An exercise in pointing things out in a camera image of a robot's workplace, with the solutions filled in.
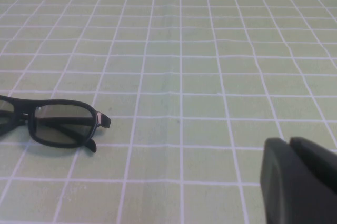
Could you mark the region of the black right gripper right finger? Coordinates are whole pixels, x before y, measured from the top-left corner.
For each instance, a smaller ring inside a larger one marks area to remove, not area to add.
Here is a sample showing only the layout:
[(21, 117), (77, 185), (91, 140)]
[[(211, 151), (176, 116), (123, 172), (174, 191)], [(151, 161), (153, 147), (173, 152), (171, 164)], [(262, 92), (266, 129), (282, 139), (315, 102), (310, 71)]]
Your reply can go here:
[(303, 137), (292, 137), (289, 144), (321, 183), (336, 185), (335, 153)]

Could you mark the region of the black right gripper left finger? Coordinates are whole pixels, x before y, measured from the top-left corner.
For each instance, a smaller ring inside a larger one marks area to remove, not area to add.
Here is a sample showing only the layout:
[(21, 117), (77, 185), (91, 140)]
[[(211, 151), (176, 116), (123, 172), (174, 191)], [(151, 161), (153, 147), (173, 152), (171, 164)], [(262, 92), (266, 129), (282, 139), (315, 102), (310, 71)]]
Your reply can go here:
[(321, 183), (289, 142), (268, 138), (264, 144), (260, 185), (266, 222), (336, 223), (336, 185)]

